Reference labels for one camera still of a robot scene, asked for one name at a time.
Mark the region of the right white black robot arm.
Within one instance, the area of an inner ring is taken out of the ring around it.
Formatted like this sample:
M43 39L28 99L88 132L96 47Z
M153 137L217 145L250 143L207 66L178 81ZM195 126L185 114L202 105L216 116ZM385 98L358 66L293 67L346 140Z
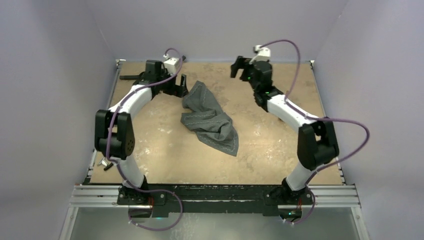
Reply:
M272 203L295 204L305 194L310 178L340 153L334 124L328 118L310 115L275 87L269 61L238 56L230 67L230 77L235 78L239 70L242 70L240 80L250 84L256 104L297 133L298 164L281 185L265 194Z

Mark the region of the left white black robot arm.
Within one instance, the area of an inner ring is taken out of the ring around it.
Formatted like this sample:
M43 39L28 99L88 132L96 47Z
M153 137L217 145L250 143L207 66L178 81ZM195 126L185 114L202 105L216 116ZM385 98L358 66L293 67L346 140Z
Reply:
M129 201L131 205L152 203L155 194L165 190L150 190L146 176L138 169L134 148L136 145L133 118L153 98L165 93L179 98L188 94L186 75L176 83L185 57L169 57L164 61L147 60L145 70L133 77L135 82L129 92L109 109L95 114L94 148L114 166L117 166L123 182L118 204Z

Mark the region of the grey cloth napkin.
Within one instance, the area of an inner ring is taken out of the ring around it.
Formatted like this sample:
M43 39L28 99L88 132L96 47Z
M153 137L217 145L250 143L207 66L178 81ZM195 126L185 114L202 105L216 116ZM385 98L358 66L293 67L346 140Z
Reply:
M201 82L196 81L183 97L182 107L191 112L181 114L180 122L205 145L230 156L237 156L239 136L214 94Z

